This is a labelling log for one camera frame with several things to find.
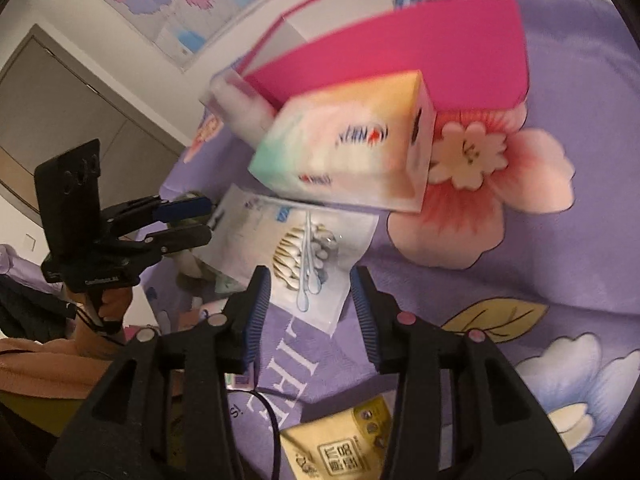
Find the pink sleeve left forearm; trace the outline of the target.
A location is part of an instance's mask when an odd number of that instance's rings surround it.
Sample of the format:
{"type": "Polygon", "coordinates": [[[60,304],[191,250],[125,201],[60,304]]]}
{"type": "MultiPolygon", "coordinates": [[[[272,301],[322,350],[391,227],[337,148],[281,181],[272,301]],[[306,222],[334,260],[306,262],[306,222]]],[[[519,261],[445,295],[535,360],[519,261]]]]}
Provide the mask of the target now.
{"type": "Polygon", "coordinates": [[[120,348],[100,336],[46,344],[3,338],[1,391],[40,399],[85,399],[120,348]]]}

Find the person left hand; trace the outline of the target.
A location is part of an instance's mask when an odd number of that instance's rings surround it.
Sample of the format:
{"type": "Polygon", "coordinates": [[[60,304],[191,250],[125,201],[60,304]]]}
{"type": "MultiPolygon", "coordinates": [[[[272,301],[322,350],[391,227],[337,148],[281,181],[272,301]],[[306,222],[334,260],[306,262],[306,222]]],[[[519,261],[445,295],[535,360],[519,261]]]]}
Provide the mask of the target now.
{"type": "Polygon", "coordinates": [[[93,307],[90,299],[85,294],[72,292],[67,286],[64,286],[63,290],[66,298],[77,304],[82,310],[88,312],[93,309],[101,320],[118,328],[117,333],[101,335],[96,333],[84,321],[78,321],[73,336],[76,350],[81,356],[110,360],[125,344],[122,321],[132,303],[132,298],[134,298],[132,289],[130,287],[107,289],[102,294],[102,304],[99,309],[93,307]]]}

